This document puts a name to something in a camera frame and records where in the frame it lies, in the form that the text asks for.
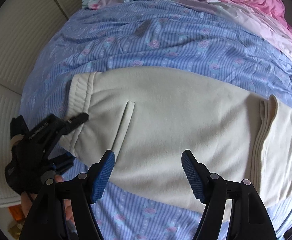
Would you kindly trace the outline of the left hand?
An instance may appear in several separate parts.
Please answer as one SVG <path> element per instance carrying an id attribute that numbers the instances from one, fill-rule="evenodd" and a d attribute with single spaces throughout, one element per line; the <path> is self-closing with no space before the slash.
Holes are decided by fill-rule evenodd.
<path id="1" fill-rule="evenodd" d="M 42 229 L 59 237 L 69 237 L 68 224 L 75 226 L 71 209 L 71 200 L 77 201 L 77 179 L 58 181 L 49 178 L 40 185 L 36 198 L 28 192 L 21 194 L 22 209 L 27 209 L 27 215 L 21 230 L 21 237 L 34 236 Z"/>

